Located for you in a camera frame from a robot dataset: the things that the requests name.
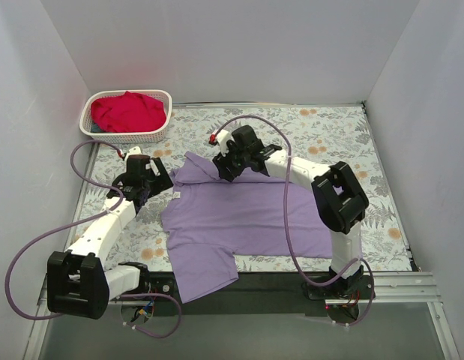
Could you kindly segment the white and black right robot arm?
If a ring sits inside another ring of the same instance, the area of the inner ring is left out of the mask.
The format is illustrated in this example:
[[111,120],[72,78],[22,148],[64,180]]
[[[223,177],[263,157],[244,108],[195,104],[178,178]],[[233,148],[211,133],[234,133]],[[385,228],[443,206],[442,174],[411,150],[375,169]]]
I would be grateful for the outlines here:
[[[233,149],[219,152],[212,160],[219,177],[232,182],[249,168],[256,173],[285,181],[283,191],[283,221],[286,243],[298,273],[312,287],[332,287],[335,283],[348,289],[369,269],[361,255],[361,221],[365,218],[369,200],[350,166],[342,161],[334,165],[313,163],[292,155],[275,145],[260,150]],[[289,185],[293,183],[313,193],[319,218],[330,230],[332,259],[330,278],[316,282],[305,275],[298,264],[289,231]]]

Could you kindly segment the purple t shirt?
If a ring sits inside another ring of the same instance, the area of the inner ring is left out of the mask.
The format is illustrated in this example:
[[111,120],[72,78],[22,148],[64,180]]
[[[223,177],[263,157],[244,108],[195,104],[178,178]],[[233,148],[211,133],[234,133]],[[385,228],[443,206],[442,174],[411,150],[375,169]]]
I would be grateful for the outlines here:
[[[184,303],[238,279],[235,256],[287,256],[283,221],[284,181],[246,169],[232,183],[215,165],[190,151],[170,177],[178,199],[161,214],[167,250]],[[289,231],[297,257],[332,257],[330,230],[313,194],[289,186]]]

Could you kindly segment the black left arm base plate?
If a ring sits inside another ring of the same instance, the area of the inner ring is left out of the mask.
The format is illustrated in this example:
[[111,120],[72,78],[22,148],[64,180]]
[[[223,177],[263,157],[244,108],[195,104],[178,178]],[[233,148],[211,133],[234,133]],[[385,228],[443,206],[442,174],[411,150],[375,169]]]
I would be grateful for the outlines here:
[[174,296],[176,290],[175,276],[172,272],[152,272],[149,277],[139,280],[138,286],[131,288],[128,284],[118,284],[116,281],[109,284],[109,300],[124,299],[131,295],[132,299],[146,299],[141,293],[159,293]]

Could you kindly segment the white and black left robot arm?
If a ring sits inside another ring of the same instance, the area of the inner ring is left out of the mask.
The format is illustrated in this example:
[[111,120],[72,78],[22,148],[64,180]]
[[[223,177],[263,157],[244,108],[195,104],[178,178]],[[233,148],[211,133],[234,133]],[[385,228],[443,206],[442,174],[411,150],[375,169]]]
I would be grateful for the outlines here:
[[121,262],[103,267],[122,231],[148,200],[173,186],[158,157],[132,154],[126,170],[117,176],[106,194],[103,215],[93,220],[83,235],[47,261],[47,306],[53,313],[98,319],[109,300],[150,290],[148,267]]

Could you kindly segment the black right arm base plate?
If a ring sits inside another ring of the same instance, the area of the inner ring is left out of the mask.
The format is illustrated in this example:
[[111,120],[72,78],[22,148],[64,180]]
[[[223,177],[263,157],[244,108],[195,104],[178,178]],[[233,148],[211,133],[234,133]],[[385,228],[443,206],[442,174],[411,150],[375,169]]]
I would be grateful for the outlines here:
[[312,286],[308,282],[303,282],[301,288],[304,295],[312,300],[319,299],[359,299],[368,300],[375,298],[375,292],[372,291],[371,277],[361,275],[351,279],[340,278],[328,286]]

